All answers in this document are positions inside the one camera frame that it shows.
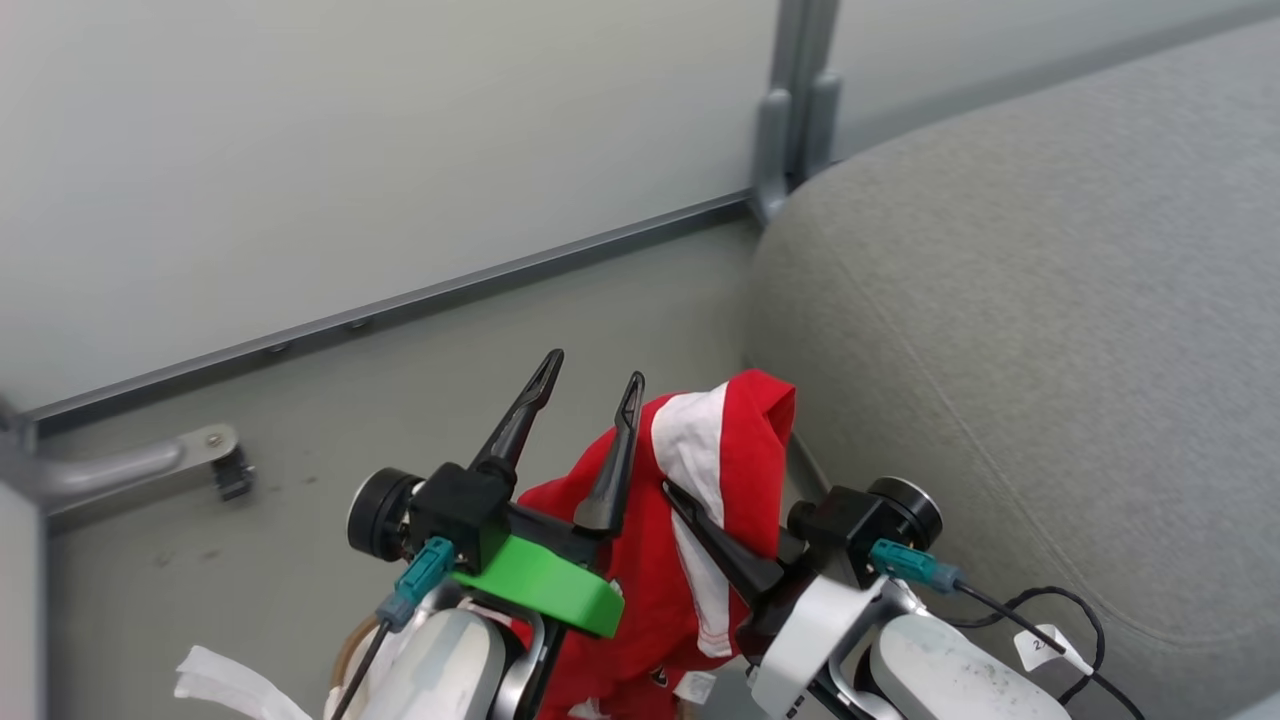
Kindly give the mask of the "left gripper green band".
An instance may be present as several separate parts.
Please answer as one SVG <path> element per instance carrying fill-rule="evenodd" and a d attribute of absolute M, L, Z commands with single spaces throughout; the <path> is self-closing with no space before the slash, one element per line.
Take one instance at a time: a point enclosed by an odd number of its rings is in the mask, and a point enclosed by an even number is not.
<path fill-rule="evenodd" d="M 517 466 L 538 414 L 547 406 L 564 363 L 553 348 L 538 365 L 490 433 L 468 470 L 515 488 Z M 573 524 L 512 503 L 509 536 L 479 574 L 453 571 L 465 587 L 595 638 L 614 637 L 625 600 L 607 578 L 626 503 L 643 419 L 645 375 L 634 372 L 614 413 L 614 438 Z"/>

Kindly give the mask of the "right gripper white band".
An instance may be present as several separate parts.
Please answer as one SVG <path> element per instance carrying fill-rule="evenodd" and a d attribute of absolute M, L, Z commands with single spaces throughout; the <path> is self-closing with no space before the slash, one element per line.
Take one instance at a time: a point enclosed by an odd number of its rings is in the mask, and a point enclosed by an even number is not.
<path fill-rule="evenodd" d="M 672 480 L 663 492 L 698 546 L 745 603 L 739 648 L 750 665 L 750 693 L 765 719 L 794 719 L 814 700 L 835 719 L 887 719 L 890 703 L 844 671 L 890 615 L 890 582 L 846 585 L 795 565 L 786 573 L 718 527 L 701 503 Z"/>

